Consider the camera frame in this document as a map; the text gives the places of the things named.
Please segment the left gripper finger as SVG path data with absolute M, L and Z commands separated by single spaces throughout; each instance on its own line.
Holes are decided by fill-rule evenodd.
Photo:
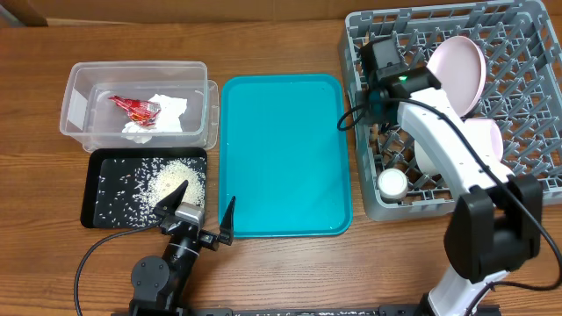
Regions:
M 155 205 L 153 213 L 174 214 L 177 207 L 182 203 L 188 185 L 187 180 L 183 181 L 174 191 Z
M 223 219 L 220 223 L 219 242 L 225 245 L 231 245 L 234 240 L 234 208 L 236 197 L 232 196 L 228 207 L 225 211 Z

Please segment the white napkin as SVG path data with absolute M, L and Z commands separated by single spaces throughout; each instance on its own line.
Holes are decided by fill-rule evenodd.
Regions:
M 154 94 L 149 101 L 159 104 L 161 108 L 161 112 L 156 116 L 155 124 L 150 127 L 142 127 L 134 122 L 125 124 L 123 133 L 140 133 L 140 136 L 126 136 L 126 139 L 144 144 L 152 139 L 152 133 L 180 133 L 183 131 L 179 118 L 187 109 L 185 98 Z

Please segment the red snack wrapper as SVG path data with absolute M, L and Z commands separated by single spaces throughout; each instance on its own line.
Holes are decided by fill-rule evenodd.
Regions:
M 119 108 L 123 109 L 127 116 L 137 125 L 150 127 L 160 114 L 162 108 L 158 103 L 124 98 L 120 96 L 109 97 Z

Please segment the pile of rice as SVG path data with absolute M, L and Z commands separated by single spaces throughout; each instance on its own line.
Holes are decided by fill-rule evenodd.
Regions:
M 96 227 L 144 227 L 157 221 L 155 205 L 182 182 L 183 201 L 205 205 L 203 157 L 111 158 L 101 164 L 93 222 Z

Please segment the large white plate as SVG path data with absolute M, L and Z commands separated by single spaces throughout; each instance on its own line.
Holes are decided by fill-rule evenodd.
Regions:
M 447 39 L 430 56 L 427 68 L 442 84 L 459 117 L 475 108 L 486 82 L 486 61 L 471 39 L 464 36 Z

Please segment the small white cup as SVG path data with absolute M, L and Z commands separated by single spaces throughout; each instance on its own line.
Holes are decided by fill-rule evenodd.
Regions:
M 378 190 L 383 201 L 394 203 L 401 201 L 408 192 L 408 180 L 399 169 L 386 169 L 378 176 Z

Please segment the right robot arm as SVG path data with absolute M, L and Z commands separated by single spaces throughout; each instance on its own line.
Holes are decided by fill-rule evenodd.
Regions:
M 455 36 L 426 65 L 411 68 L 385 37 L 364 45 L 359 57 L 365 113 L 381 128 L 409 133 L 456 202 L 443 240 L 449 268 L 417 313 L 477 315 L 493 287 L 538 255 L 543 215 L 541 183 L 503 164 L 493 121 L 470 117 L 486 80 L 484 55 Z

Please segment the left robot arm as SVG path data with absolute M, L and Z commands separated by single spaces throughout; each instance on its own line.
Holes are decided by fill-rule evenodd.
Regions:
M 183 201 L 188 186 L 182 182 L 153 209 L 161 220 L 157 226 L 170 239 L 163 255 L 144 257 L 134 265 L 130 315 L 188 315 L 190 309 L 181 306 L 181 299 L 199 252 L 203 248 L 216 251 L 234 240 L 236 199 L 230 200 L 220 231 L 212 233 L 203 228 L 205 210 Z

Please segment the small pink plate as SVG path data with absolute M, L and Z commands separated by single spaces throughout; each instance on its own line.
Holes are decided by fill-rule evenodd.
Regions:
M 500 162 L 503 156 L 503 139 L 500 128 L 490 118 L 469 118 L 465 121 L 465 135 L 475 149 L 485 157 Z

